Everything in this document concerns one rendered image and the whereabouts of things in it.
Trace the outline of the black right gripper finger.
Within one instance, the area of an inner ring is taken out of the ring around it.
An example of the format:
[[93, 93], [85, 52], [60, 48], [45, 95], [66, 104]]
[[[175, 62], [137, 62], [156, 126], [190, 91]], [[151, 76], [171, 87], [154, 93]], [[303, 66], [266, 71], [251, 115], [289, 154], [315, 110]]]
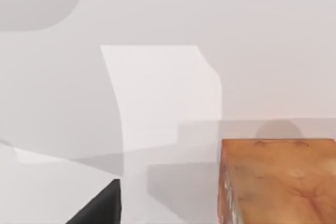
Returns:
[[65, 224], [121, 224], [120, 179], [111, 181]]

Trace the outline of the orange wooden box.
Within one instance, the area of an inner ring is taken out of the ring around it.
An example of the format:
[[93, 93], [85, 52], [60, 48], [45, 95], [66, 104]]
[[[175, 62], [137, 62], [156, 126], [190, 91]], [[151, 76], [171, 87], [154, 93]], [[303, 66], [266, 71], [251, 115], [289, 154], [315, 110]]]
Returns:
[[336, 140], [224, 139], [218, 224], [336, 224]]

